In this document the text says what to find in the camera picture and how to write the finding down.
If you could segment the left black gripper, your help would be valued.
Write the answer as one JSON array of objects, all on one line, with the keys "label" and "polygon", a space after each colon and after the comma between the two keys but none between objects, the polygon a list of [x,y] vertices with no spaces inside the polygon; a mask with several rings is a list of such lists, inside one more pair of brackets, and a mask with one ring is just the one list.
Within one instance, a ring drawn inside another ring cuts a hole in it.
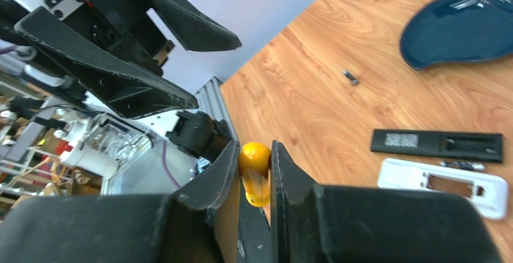
[{"label": "left black gripper", "polygon": [[148,16],[150,8],[186,50],[229,51],[242,46],[235,33],[188,0],[44,3],[57,17],[39,7],[15,24],[15,32],[126,119],[198,108],[193,94],[160,77],[174,44]]}]

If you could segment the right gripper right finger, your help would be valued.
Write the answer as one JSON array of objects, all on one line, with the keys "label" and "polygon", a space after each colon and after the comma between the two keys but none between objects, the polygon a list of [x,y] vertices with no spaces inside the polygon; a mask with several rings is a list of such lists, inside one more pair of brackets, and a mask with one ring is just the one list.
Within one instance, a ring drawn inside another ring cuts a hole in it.
[{"label": "right gripper right finger", "polygon": [[272,262],[500,262],[475,208],[440,192],[317,183],[271,148]]}]

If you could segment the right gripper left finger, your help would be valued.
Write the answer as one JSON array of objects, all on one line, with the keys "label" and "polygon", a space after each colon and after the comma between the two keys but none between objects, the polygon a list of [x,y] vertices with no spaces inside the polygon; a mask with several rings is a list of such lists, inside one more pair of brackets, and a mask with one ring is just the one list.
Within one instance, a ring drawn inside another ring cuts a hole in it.
[{"label": "right gripper left finger", "polygon": [[37,196],[1,223],[2,262],[236,262],[240,144],[173,193]]}]

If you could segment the yellow handled screwdriver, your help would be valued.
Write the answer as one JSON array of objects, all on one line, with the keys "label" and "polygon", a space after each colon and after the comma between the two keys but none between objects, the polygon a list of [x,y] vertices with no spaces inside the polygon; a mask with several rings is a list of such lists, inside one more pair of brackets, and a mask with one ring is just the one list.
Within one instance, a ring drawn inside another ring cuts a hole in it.
[{"label": "yellow handled screwdriver", "polygon": [[238,162],[248,203],[254,207],[265,207],[270,203],[271,150],[261,143],[246,143]]}]

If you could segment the black AAA battery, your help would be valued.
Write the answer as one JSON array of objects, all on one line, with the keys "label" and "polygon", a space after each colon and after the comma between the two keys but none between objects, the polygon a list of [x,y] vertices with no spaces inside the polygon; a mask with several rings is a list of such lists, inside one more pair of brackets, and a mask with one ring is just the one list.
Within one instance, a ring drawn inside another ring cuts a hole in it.
[{"label": "black AAA battery", "polygon": [[471,161],[441,161],[440,165],[454,169],[468,170],[474,172],[484,172],[485,165]]},{"label": "black AAA battery", "polygon": [[351,82],[352,85],[357,85],[359,83],[359,80],[349,71],[344,70],[343,75]]}]

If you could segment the white remote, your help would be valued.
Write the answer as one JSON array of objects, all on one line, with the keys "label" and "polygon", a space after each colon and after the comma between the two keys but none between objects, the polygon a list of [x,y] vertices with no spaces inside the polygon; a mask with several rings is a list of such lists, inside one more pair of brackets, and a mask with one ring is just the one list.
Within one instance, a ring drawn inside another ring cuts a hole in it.
[{"label": "white remote", "polygon": [[501,220],[508,212],[509,184],[496,175],[387,158],[382,162],[377,185],[459,195],[487,219]]}]

